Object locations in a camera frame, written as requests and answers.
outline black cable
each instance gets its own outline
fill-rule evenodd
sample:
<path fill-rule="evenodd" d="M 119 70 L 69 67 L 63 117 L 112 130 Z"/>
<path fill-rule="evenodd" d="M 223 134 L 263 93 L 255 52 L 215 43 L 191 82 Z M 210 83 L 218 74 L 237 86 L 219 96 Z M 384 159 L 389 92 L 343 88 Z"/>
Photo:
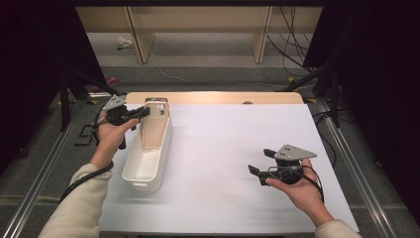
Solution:
<path fill-rule="evenodd" d="M 338 111 L 347 111 L 346 109 L 338 109 Z M 324 140 L 324 142 L 331 148 L 331 151 L 333 152 L 333 162 L 331 163 L 331 166 L 334 168 L 336 166 L 337 163 L 337 153 L 336 150 L 334 150 L 333 145 L 327 140 L 327 138 L 321 133 L 321 131 L 319 130 L 319 123 L 330 117 L 331 116 L 331 111 L 326 111 L 326 112 L 320 112 L 320 113 L 316 113 L 314 115 L 312 115 L 312 117 L 316 117 L 322 115 L 320 118 L 318 118 L 318 120 L 315 122 L 315 127 L 318 130 L 318 133 L 320 135 L 320 137 Z"/>
<path fill-rule="evenodd" d="M 279 8 L 280 8 L 281 15 L 283 16 L 283 19 L 286 23 L 287 29 L 289 30 L 289 36 L 288 36 L 287 40 L 290 38 L 290 35 L 291 35 L 293 37 L 293 41 L 294 41 L 295 45 L 299 46 L 299 48 L 300 48 L 299 42 L 297 41 L 296 36 L 294 35 L 294 16 L 296 14 L 296 7 L 292 6 L 290 8 L 290 11 L 291 11 L 291 13 L 290 13 L 291 23 L 290 23 L 290 25 L 289 25 L 284 13 L 283 13 L 283 9 L 281 7 L 279 7 Z M 299 52 L 299 48 L 296 47 L 296 51 L 297 51 L 297 54 L 300 57 L 300 60 L 303 61 L 303 58 L 302 58 L 302 56 L 300 55 L 300 52 Z"/>
<path fill-rule="evenodd" d="M 284 36 L 282 36 L 281 34 L 278 34 L 285 42 L 287 42 L 287 39 L 284 37 Z M 303 49 L 303 50 L 305 50 L 305 51 L 308 51 L 308 49 L 307 48 L 304 48 L 304 47 L 301 47 L 301 46 L 298 46 L 298 45 L 294 45 L 292 42 L 287 42 L 288 44 L 290 44 L 290 45 L 292 45 L 292 46 L 294 46 L 294 47 L 298 47 L 298 48 L 300 48 L 300 49 Z"/>
<path fill-rule="evenodd" d="M 309 44 L 311 44 L 311 41 L 309 41 L 308 37 L 306 36 L 306 34 L 303 34 L 303 36 L 306 38 L 306 41 L 308 41 Z"/>
<path fill-rule="evenodd" d="M 320 196 L 321 196 L 321 200 L 322 200 L 322 203 L 324 203 L 325 202 L 325 199 L 324 199 L 324 188 L 322 187 L 322 183 L 321 183 L 321 180 L 319 179 L 319 176 L 318 176 L 318 174 L 316 173 L 316 171 L 312 168 L 312 167 L 308 167 L 308 166 L 301 166 L 302 168 L 308 168 L 308 169 L 310 169 L 310 170 L 312 170 L 312 172 L 316 175 L 316 178 L 318 179 L 318 181 L 319 181 L 319 185 L 318 185 L 318 183 L 316 182 L 316 181 L 314 181 L 312 178 L 310 178 L 310 177 L 308 177 L 308 176 L 306 176 L 306 175 L 304 175 L 304 174 L 301 174 L 300 172 L 298 172 L 298 171 L 295 171 L 295 170 L 293 170 L 293 171 L 291 171 L 292 173 L 294 173 L 294 174 L 296 174 L 296 175 L 298 175 L 298 176 L 300 176 L 300 177 L 302 177 L 302 178 L 304 178 L 304 179 L 306 179 L 306 180 L 308 180 L 309 182 L 311 182 L 317 189 L 318 189 L 318 191 L 319 191 L 319 194 L 320 194 Z"/>
<path fill-rule="evenodd" d="M 293 61 L 297 65 L 301 66 L 303 69 L 311 72 L 311 70 L 309 70 L 308 68 L 304 67 L 303 64 L 301 64 L 298 61 L 294 60 L 292 57 L 290 57 L 288 54 L 286 54 L 284 51 L 282 51 L 278 46 L 276 46 L 275 43 L 271 40 L 271 38 L 269 36 L 267 36 L 267 38 L 271 42 L 271 44 L 275 47 L 275 49 L 278 50 L 278 52 L 281 53 L 284 57 L 288 58 L 289 60 Z"/>
<path fill-rule="evenodd" d="M 288 35 L 287 40 L 286 40 L 286 44 L 284 45 L 284 49 L 283 49 L 283 51 L 284 51 L 284 55 L 283 55 L 283 67 L 284 67 L 284 69 L 285 69 L 288 73 L 290 73 L 290 74 L 292 74 L 292 75 L 294 75 L 294 76 L 303 76 L 303 75 L 297 75 L 297 74 L 291 73 L 289 70 L 287 70 L 287 67 L 286 67 L 286 65 L 284 64 L 284 56 L 286 56 L 285 52 L 286 52 L 286 49 L 287 49 L 287 45 L 288 45 L 288 43 L 289 43 L 289 39 L 290 39 L 290 32 L 289 32 L 289 35 Z"/>
<path fill-rule="evenodd" d="M 80 179 L 78 179 L 77 181 L 75 181 L 71 186 L 69 186 L 65 192 L 62 194 L 61 199 L 59 200 L 59 203 L 61 203 L 72 191 L 74 191 L 78 186 L 80 186 L 82 183 L 88 181 L 89 179 L 92 179 L 94 177 L 97 177 L 99 175 L 102 175 L 106 172 L 109 172 L 112 170 L 112 168 L 114 168 L 114 163 L 111 161 L 111 164 L 109 164 L 108 167 L 101 169 L 99 171 L 90 173 L 87 176 L 84 176 Z"/>
<path fill-rule="evenodd" d="M 99 134 L 98 134 L 99 133 L 98 132 L 99 125 L 98 125 L 97 122 L 99 120 L 99 114 L 101 113 L 102 108 L 104 106 L 105 106 L 105 104 L 99 107 L 99 110 L 96 113 L 95 118 L 93 119 L 92 125 L 90 127 L 90 137 L 93 138 L 93 140 L 95 140 L 96 146 L 99 145 Z"/>

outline finger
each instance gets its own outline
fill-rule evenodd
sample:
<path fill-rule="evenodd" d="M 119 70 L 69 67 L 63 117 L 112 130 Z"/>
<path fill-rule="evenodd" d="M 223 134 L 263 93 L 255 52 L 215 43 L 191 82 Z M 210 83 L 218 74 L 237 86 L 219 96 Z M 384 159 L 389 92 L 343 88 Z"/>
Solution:
<path fill-rule="evenodd" d="M 124 128 L 124 130 L 128 131 L 130 128 L 135 127 L 139 122 L 140 122 L 140 119 L 134 118 L 134 119 L 131 119 L 130 121 L 124 123 L 121 126 Z"/>
<path fill-rule="evenodd" d="M 312 168 L 312 163 L 311 163 L 311 161 L 309 159 L 303 159 L 301 164 L 302 164 L 302 166 L 306 166 L 306 167 Z M 314 180 L 316 179 L 315 173 L 311 169 L 309 169 L 309 168 L 303 168 L 303 173 L 306 176 L 308 176 L 308 177 L 310 177 L 310 178 L 312 178 Z"/>
<path fill-rule="evenodd" d="M 307 167 L 312 168 L 312 163 L 309 159 L 303 159 L 302 160 L 302 166 L 307 166 Z"/>
<path fill-rule="evenodd" d="M 289 188 L 289 185 L 288 184 L 286 184 L 286 183 L 284 183 L 284 182 L 282 182 L 282 181 L 280 181 L 278 179 L 275 179 L 275 178 L 267 178 L 265 180 L 265 183 L 268 184 L 268 185 L 270 185 L 270 186 L 272 186 L 272 187 L 275 187 L 275 188 L 277 188 L 279 190 L 282 190 L 284 192 L 286 192 L 288 190 L 288 188 Z"/>
<path fill-rule="evenodd" d="M 107 111 L 99 112 L 99 118 L 106 117 Z"/>

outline gray floor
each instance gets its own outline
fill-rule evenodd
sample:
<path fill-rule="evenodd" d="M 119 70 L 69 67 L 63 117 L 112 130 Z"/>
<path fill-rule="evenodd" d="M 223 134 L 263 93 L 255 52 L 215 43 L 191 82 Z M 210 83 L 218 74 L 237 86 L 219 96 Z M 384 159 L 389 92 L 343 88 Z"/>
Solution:
<path fill-rule="evenodd" d="M 103 66 L 107 78 L 116 76 L 121 83 L 115 86 L 122 91 L 186 91 L 186 90 L 228 90 L 228 91 L 274 91 L 288 84 L 296 74 L 306 71 L 290 61 L 283 67 L 283 58 L 268 43 L 262 63 L 254 63 L 253 52 L 248 35 L 244 34 L 159 34 L 152 48 L 153 55 L 146 64 L 139 64 L 133 50 L 117 51 L 117 38 L 130 40 L 128 34 L 90 34 L 92 46 Z M 271 38 L 280 46 L 277 35 Z M 294 59 L 299 59 L 295 48 L 288 48 Z M 311 97 L 313 82 L 299 88 L 304 98 Z M 58 136 L 60 112 L 58 99 L 50 107 L 51 115 L 46 115 L 37 133 L 27 146 L 29 156 L 16 158 L 0 177 L 0 231 L 6 231 L 8 223 L 15 214 L 23 198 L 31 188 L 49 157 L 51 147 Z M 74 110 L 79 102 L 72 104 Z M 319 112 L 318 103 L 307 103 L 312 114 Z M 20 237 L 37 237 L 44 224 L 56 208 L 58 198 L 68 186 L 72 174 L 88 162 L 93 154 L 94 145 L 88 144 L 88 138 L 79 137 L 84 125 L 89 125 L 98 105 L 82 105 L 77 120 L 70 130 L 65 145 L 37 199 Z M 358 164 L 364 172 L 381 207 L 384 209 L 396 237 L 420 237 L 420 229 L 409 211 L 395 192 L 384 172 L 373 164 L 368 142 L 361 133 L 357 122 L 349 113 L 340 115 L 341 132 L 345 135 Z M 334 143 L 334 138 L 325 122 L 321 123 L 320 132 L 327 141 L 334 145 L 337 153 L 335 172 L 341 184 L 351 211 L 358 221 L 363 237 L 381 237 L 371 218 L 370 212 L 344 158 Z M 325 144 L 333 160 L 333 150 Z M 101 234 L 101 237 L 136 237 L 133 234 Z M 297 238 L 313 237 L 312 234 L 293 236 Z"/>

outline metal rail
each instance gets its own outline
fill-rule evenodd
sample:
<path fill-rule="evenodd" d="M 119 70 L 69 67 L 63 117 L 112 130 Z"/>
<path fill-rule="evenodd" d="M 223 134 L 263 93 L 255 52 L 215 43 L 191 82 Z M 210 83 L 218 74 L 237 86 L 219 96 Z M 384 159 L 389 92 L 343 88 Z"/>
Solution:
<path fill-rule="evenodd" d="M 322 112 L 329 110 L 327 103 L 322 98 L 319 99 L 318 107 Z M 344 161 L 346 162 L 350 174 L 352 175 L 352 178 L 366 204 L 367 210 L 369 211 L 380 236 L 384 238 L 397 237 L 389 222 L 389 218 L 368 184 L 368 181 L 359 167 L 359 164 L 347 144 L 340 128 L 337 128 L 330 118 L 327 118 L 327 125 L 341 154 L 343 155 Z"/>
<path fill-rule="evenodd" d="M 68 133 L 71 131 L 74 122 L 84 106 L 84 101 L 77 101 L 74 108 L 74 115 L 71 118 L 70 122 L 68 123 L 67 127 L 60 131 L 52 149 L 50 150 L 49 155 L 47 156 L 46 161 L 44 162 L 43 166 L 40 169 L 37 177 L 35 178 L 34 182 L 31 185 L 28 193 L 25 195 L 24 200 L 22 201 L 21 205 L 19 206 L 18 210 L 16 211 L 15 215 L 10 220 L 10 223 L 7 227 L 6 232 L 4 233 L 4 238 L 14 238 L 19 237 L 22 229 L 26 221 L 28 220 L 35 203 L 40 195 L 44 185 L 47 182 L 47 179 L 50 176 L 50 173 L 53 170 L 53 166 L 61 151 L 65 145 Z"/>

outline wrist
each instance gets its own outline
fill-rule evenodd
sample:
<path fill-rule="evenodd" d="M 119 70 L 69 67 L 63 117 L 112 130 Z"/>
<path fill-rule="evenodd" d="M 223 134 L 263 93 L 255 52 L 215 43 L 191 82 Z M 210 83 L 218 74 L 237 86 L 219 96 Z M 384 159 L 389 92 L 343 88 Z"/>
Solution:
<path fill-rule="evenodd" d="M 316 206 L 314 209 L 305 211 L 305 213 L 311 218 L 315 227 L 319 227 L 329 221 L 334 220 L 334 217 L 330 214 L 324 204 Z"/>
<path fill-rule="evenodd" d="M 107 168 L 111 164 L 114 154 L 115 152 L 107 152 L 106 150 L 98 147 L 90 160 L 90 164 L 96 166 L 99 170 Z"/>

